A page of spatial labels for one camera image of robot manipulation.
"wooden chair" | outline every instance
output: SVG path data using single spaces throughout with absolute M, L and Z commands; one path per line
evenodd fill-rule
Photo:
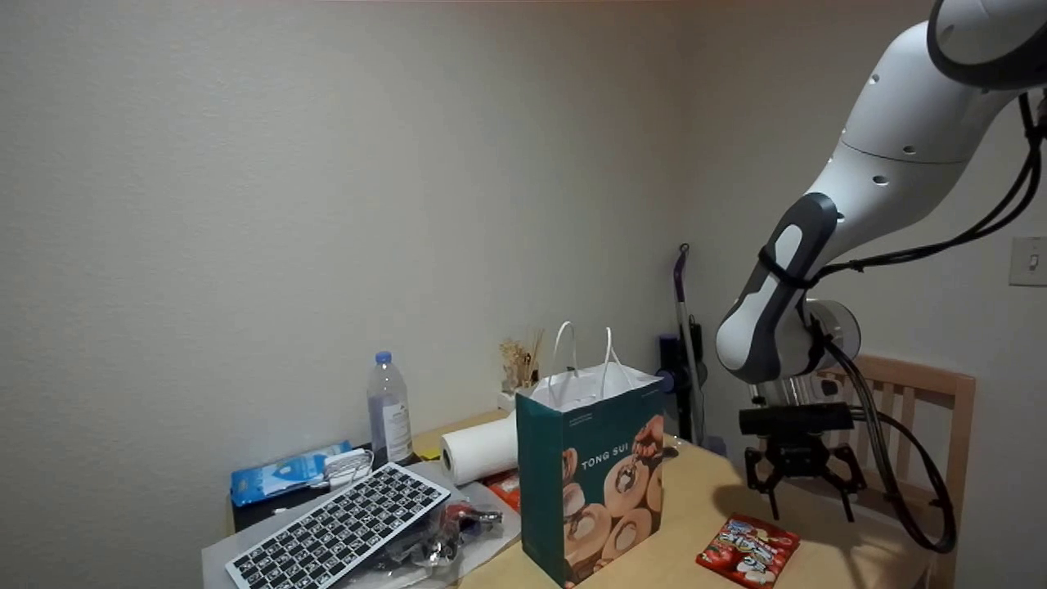
M 965 374 L 891 361 L 891 356 L 857 356 L 857 366 L 873 394 L 878 410 L 904 421 L 930 448 L 952 494 L 955 522 L 963 522 L 976 380 Z M 830 398 L 840 398 L 851 407 L 859 402 L 840 366 L 816 376 L 816 386 L 825 386 L 825 383 L 837 386 Z M 933 508 L 933 486 L 921 474 L 916 448 L 885 425 L 882 425 L 882 437 L 885 437 L 885 451 L 911 509 L 921 527 L 938 522 L 938 509 Z M 851 433 L 830 433 L 825 434 L 825 441 L 829 446 L 848 441 L 854 448 L 857 465 L 868 479 L 868 491 L 857 497 L 857 503 L 894 517 L 894 503 L 882 494 L 882 482 L 873 465 L 863 425 L 854 425 Z M 938 555 L 933 573 L 925 575 L 925 586 L 949 589 L 952 575 L 955 575 L 955 555 Z

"white wall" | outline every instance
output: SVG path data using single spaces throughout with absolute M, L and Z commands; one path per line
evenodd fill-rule
M 0 570 L 197 586 L 227 474 L 498 407 L 577 317 L 653 366 L 685 21 L 651 8 L 0 4 Z
M 830 153 L 863 75 L 930 4 L 801 0 L 700 4 L 695 11 L 691 231 L 704 245 L 704 313 L 719 322 L 781 208 Z M 933 219 L 868 245 L 916 245 L 976 221 L 1009 189 L 1025 141 L 1009 108 L 957 189 Z M 1043 200 L 1009 228 L 1047 231 Z M 863 351 L 913 356 L 978 380 L 957 586 L 1043 586 L 1047 503 L 1047 292 L 1009 289 L 1009 240 L 911 269 L 830 277 L 816 293 L 848 302 Z M 745 386 L 711 380 L 712 429 L 737 433 Z

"table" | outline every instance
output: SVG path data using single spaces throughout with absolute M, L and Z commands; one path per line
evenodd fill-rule
M 598 570 L 582 586 L 595 589 L 635 589 L 635 586 L 700 586 L 700 589 L 737 589 L 724 575 L 695 564 L 695 555 L 711 544 L 727 517 L 745 514 L 773 520 L 767 497 L 751 494 L 737 468 L 677 441 L 677 458 L 664 465 L 664 520 L 653 537 L 637 544 L 632 552 Z M 777 486 L 781 520 L 777 527 L 801 537 L 801 547 L 788 559 L 776 589 L 913 589 L 930 570 L 933 555 L 921 552 L 897 520 L 854 509 L 848 522 L 840 501 L 807 494 L 798 486 Z M 247 537 L 259 531 L 227 537 L 203 551 L 203 586 L 232 586 L 222 564 L 251 547 Z M 462 589 L 545 589 L 557 586 L 520 544 L 487 559 L 481 570 L 457 583 Z

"gift bag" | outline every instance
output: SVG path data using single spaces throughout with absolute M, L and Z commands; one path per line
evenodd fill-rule
M 595 366 L 566 364 L 518 395 L 524 552 L 582 583 L 661 527 L 671 383 L 624 366 L 605 330 Z

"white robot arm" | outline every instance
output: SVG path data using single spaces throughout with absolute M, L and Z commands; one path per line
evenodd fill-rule
M 996 116 L 1047 82 L 1043 0 L 938 0 L 869 73 L 837 146 L 773 228 L 737 306 L 715 330 L 719 364 L 768 383 L 825 364 L 801 303 L 818 273 L 848 249 L 897 231 L 941 202 Z

